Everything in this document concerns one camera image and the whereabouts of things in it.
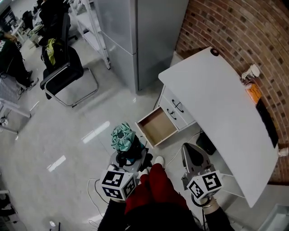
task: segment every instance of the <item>gray refrigerator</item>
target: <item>gray refrigerator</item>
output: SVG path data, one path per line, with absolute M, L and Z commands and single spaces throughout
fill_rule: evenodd
M 189 0 L 94 0 L 116 75 L 138 92 L 169 68 Z

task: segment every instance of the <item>desk drawer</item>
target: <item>desk drawer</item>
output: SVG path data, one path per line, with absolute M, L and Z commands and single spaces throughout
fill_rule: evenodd
M 167 99 L 167 101 L 172 105 L 175 111 L 179 113 L 179 115 L 184 119 L 186 124 L 190 124 L 191 122 L 195 121 L 185 106 L 175 97 L 175 95 L 165 87 L 163 92 L 163 97 Z
M 178 132 L 178 128 L 161 107 L 153 110 L 135 124 L 152 148 Z
M 177 112 L 177 109 L 175 109 L 165 97 L 162 97 L 159 105 L 163 109 L 163 111 L 166 113 L 168 118 L 181 130 L 182 128 L 186 127 L 186 122 L 182 119 L 182 117 Z

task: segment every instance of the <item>black jacket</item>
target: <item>black jacket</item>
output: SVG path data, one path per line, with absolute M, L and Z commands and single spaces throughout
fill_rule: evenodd
M 41 5 L 39 16 L 45 27 L 43 36 L 49 38 L 59 38 L 62 34 L 63 16 L 68 12 L 69 5 L 62 0 L 47 0 Z
M 110 201 L 98 231 L 200 231 L 189 210 L 170 203 L 154 203 L 125 213 L 126 204 Z M 222 210 L 205 216 L 210 231 L 233 231 Z

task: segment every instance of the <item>teal fabric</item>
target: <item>teal fabric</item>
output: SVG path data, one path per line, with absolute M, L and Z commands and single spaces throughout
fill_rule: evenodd
M 128 123 L 124 122 L 112 132 L 112 147 L 117 151 L 126 152 L 134 142 L 135 131 L 132 131 Z

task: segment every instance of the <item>red brick wall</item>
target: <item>red brick wall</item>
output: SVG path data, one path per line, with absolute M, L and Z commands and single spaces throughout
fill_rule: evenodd
M 289 143 L 289 11 L 281 0 L 190 0 L 177 53 L 212 46 L 241 74 L 253 63 L 256 83 L 277 128 Z M 289 158 L 279 159 L 271 182 L 289 184 Z

